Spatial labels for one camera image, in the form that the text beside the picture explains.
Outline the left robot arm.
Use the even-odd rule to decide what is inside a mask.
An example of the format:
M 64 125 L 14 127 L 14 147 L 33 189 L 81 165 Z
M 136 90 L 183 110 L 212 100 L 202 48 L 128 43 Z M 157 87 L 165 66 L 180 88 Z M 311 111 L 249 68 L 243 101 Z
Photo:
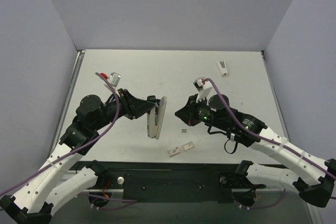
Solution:
M 60 181 L 103 136 L 98 130 L 110 130 L 120 117 L 133 120 L 144 114 L 148 116 L 148 127 L 162 124 L 166 97 L 149 96 L 142 100 L 123 89 L 114 95 L 116 98 L 108 103 L 97 95 L 84 97 L 72 124 L 39 171 L 16 193 L 1 198 L 1 209 L 16 223 L 50 223 L 53 215 L 82 191 L 107 184 L 111 174 L 99 161 L 90 162 L 77 175 Z

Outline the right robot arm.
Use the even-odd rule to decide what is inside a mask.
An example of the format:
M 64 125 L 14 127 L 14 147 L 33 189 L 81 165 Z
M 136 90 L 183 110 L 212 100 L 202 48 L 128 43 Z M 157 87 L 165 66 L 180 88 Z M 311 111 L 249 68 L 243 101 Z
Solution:
M 334 158 L 325 160 L 300 149 L 256 117 L 231 108 L 228 97 L 223 94 L 202 101 L 196 98 L 196 95 L 190 96 L 175 116 L 188 126 L 204 123 L 214 127 L 217 134 L 264 153 L 284 166 L 274 168 L 241 161 L 234 175 L 237 185 L 280 187 L 298 194 L 313 206 L 327 206 L 335 186 Z

